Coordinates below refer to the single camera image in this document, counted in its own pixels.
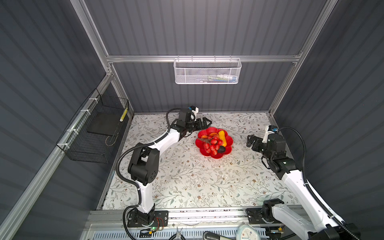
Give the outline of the red fake grape bunch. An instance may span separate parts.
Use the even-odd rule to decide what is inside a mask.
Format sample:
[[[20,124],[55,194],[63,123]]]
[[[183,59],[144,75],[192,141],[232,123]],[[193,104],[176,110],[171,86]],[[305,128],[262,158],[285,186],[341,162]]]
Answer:
[[[197,139],[196,145],[202,150],[202,153],[206,156],[217,156],[219,153],[217,152],[220,147],[219,144],[220,139],[215,136],[211,139]]]

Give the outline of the yellow fake corn cob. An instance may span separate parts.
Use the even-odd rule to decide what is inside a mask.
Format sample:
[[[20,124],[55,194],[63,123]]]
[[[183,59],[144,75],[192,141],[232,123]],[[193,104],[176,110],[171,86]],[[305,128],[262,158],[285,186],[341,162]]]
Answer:
[[[224,130],[220,130],[218,132],[218,135],[219,135],[219,144],[223,147],[226,147],[227,146],[227,140],[226,140],[226,131]]]

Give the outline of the dark fake avocado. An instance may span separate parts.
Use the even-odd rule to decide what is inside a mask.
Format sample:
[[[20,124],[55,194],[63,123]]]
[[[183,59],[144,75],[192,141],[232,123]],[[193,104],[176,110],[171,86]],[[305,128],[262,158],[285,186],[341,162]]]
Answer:
[[[224,154],[226,152],[226,148],[224,146],[220,146],[217,150],[219,154]]]

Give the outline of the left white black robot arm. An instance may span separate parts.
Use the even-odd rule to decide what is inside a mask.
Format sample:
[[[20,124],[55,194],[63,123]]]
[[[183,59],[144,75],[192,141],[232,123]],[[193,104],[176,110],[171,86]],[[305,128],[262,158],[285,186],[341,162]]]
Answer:
[[[145,226],[155,218],[152,183],[159,172],[160,156],[187,133],[206,130],[212,121],[197,118],[199,109],[191,106],[186,109],[173,108],[166,113],[167,130],[148,144],[137,144],[133,148],[128,173],[138,189],[139,203],[134,208],[137,221]]]

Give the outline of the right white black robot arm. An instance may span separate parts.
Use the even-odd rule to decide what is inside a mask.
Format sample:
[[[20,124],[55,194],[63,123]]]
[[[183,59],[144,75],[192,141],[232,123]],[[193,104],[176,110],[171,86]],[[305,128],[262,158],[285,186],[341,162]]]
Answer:
[[[276,130],[266,131],[263,138],[247,137],[247,147],[262,155],[262,163],[296,196],[309,220],[291,210],[283,200],[263,202],[259,217],[268,224],[280,222],[302,240],[359,240],[355,224],[346,223],[307,180],[305,167],[298,167],[286,152],[286,140]]]

